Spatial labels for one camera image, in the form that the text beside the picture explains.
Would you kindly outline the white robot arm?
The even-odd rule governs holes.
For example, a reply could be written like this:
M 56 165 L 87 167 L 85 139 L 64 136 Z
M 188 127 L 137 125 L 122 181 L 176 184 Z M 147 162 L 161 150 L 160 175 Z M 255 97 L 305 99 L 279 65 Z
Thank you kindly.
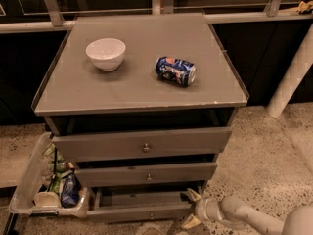
M 313 235 L 312 206 L 297 207 L 285 220 L 279 220 L 258 211 L 236 196 L 210 201 L 191 188 L 187 191 L 189 199 L 195 203 L 195 212 L 184 221 L 183 229 L 191 229 L 207 221 L 217 221 L 235 230 L 249 225 L 260 235 Z

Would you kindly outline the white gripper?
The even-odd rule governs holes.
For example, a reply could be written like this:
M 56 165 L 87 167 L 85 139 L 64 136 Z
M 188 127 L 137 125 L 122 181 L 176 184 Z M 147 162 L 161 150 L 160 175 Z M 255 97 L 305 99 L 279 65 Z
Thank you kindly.
M 187 191 L 189 199 L 197 203 L 195 214 L 190 214 L 182 223 L 183 229 L 189 230 L 207 221 L 217 221 L 225 226 L 231 224 L 228 213 L 232 210 L 232 204 L 227 198 L 221 201 L 210 201 L 202 198 L 202 195 L 191 188 L 188 188 Z

